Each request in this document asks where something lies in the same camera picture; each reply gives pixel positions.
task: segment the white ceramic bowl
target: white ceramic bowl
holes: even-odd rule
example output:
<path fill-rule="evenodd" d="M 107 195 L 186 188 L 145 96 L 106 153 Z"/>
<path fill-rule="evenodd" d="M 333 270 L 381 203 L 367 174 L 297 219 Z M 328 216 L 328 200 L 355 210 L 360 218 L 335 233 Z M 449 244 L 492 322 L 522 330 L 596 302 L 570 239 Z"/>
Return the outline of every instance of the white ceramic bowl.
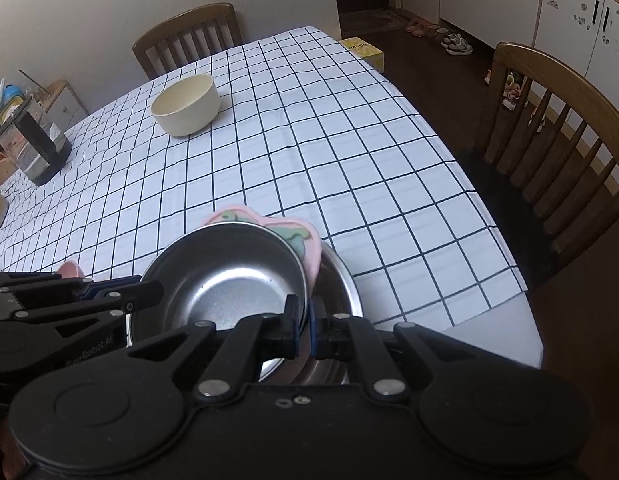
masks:
<path fill-rule="evenodd" d="M 214 78 L 198 74 L 166 88 L 151 105 L 151 113 L 164 131 L 174 137 L 203 129 L 218 115 L 220 97 Z"/>

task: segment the person's hand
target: person's hand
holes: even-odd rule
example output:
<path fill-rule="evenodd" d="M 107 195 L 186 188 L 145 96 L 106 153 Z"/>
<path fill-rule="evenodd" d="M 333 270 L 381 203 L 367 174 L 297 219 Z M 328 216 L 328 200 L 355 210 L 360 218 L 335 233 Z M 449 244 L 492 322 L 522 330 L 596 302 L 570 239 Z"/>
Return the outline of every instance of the person's hand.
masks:
<path fill-rule="evenodd" d="M 27 462 L 16 446 L 6 417 L 0 422 L 0 451 L 3 453 L 3 475 L 6 480 L 12 480 L 25 469 Z"/>

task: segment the chair backrest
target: chair backrest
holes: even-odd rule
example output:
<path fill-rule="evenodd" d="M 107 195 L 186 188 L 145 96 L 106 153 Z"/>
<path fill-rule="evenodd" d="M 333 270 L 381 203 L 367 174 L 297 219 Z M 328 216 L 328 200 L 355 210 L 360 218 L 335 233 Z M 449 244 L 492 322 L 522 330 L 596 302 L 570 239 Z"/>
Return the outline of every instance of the chair backrest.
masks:
<path fill-rule="evenodd" d="M 513 112 L 505 111 L 510 114 L 507 125 L 494 128 L 499 111 L 505 110 L 501 102 L 510 70 L 526 78 Z M 529 124 L 523 124 L 523 132 L 517 136 L 518 142 L 512 142 L 514 130 L 520 131 L 517 127 L 532 81 L 546 90 Z M 544 130 L 543 137 L 537 139 L 534 149 L 530 150 L 552 94 L 560 98 L 565 106 L 550 132 L 547 134 Z M 567 147 L 558 148 L 558 152 L 557 149 L 553 150 L 554 157 L 550 157 L 548 155 L 552 147 L 561 146 L 558 139 L 561 139 L 560 132 L 570 109 L 582 118 L 581 123 L 569 139 Z M 587 126 L 596 133 L 598 139 L 589 147 L 585 156 L 578 157 L 575 166 L 572 164 L 569 170 L 563 171 L 571 157 L 571 162 L 574 161 L 574 150 Z M 611 154 L 611 160 L 592 183 L 591 180 L 583 179 L 583 176 L 602 146 Z M 560 267 L 586 250 L 619 218 L 619 190 L 595 215 L 591 212 L 587 216 L 582 215 L 614 168 L 619 168 L 619 112 L 589 81 L 544 52 L 513 43 L 499 43 L 496 46 L 474 152 L 496 166 L 523 192 L 554 241 L 572 227 L 569 231 L 573 236 L 562 244 L 563 248 L 556 244 L 560 251 Z M 515 172 L 517 179 L 514 180 L 512 176 Z"/>
<path fill-rule="evenodd" d="M 147 51 L 155 49 L 164 72 L 170 72 L 188 63 L 227 50 L 223 35 L 222 18 L 227 23 L 229 40 L 233 45 L 243 44 L 236 13 L 232 4 L 211 4 L 187 10 L 143 34 L 132 51 L 148 78 L 158 77 Z"/>

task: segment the black kettle handle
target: black kettle handle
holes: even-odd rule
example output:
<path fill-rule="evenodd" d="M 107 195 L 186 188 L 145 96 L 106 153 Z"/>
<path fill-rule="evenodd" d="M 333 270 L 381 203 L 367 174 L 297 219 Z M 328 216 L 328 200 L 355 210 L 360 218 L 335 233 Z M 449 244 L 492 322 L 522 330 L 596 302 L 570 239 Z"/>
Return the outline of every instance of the black kettle handle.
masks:
<path fill-rule="evenodd" d="M 52 164 L 58 156 L 56 145 L 36 122 L 36 119 L 29 112 L 25 112 L 14 120 L 14 124 L 22 133 L 22 136 L 33 146 L 34 150 L 39 152 L 48 164 Z"/>

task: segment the white wall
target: white wall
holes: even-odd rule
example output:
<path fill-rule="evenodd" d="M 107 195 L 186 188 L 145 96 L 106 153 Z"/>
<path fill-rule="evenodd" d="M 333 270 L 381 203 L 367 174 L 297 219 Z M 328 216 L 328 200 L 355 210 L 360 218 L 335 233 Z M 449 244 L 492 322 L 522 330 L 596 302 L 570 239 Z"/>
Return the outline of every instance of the white wall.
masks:
<path fill-rule="evenodd" d="M 147 81 L 131 52 L 145 31 L 214 2 L 234 4 L 245 41 L 302 25 L 340 38 L 336 0 L 0 0 L 0 76 L 67 79 L 93 112 Z"/>

